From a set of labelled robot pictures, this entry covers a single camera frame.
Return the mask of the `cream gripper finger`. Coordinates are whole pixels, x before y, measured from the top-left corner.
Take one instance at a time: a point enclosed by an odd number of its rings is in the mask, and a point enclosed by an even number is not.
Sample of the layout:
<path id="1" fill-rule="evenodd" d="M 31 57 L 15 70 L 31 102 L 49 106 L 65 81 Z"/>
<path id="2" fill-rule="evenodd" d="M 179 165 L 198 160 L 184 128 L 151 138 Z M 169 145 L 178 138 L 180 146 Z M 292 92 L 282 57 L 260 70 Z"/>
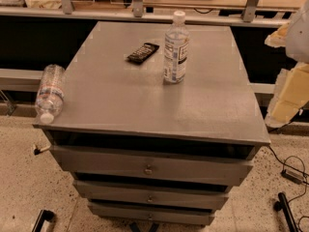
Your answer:
<path id="1" fill-rule="evenodd" d="M 288 28 L 289 23 L 280 26 L 276 31 L 267 36 L 265 44 L 270 47 L 285 47 Z"/>
<path id="2" fill-rule="evenodd" d="M 309 102 L 309 64 L 298 62 L 291 70 L 277 76 L 273 98 L 267 108 L 266 125 L 281 128 L 292 121 Z"/>

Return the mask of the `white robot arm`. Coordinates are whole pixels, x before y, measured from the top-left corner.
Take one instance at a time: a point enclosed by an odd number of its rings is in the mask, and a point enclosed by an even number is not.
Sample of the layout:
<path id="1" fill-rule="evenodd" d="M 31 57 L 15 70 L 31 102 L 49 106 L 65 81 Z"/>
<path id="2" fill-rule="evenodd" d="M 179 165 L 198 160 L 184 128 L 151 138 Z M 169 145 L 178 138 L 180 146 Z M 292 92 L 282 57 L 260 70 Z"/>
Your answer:
<path id="1" fill-rule="evenodd" d="M 278 74 L 274 96 L 267 108 L 267 126 L 281 128 L 309 102 L 309 0 L 289 23 L 268 35 L 265 44 L 284 47 L 286 55 L 296 61 L 292 69 L 281 70 Z"/>

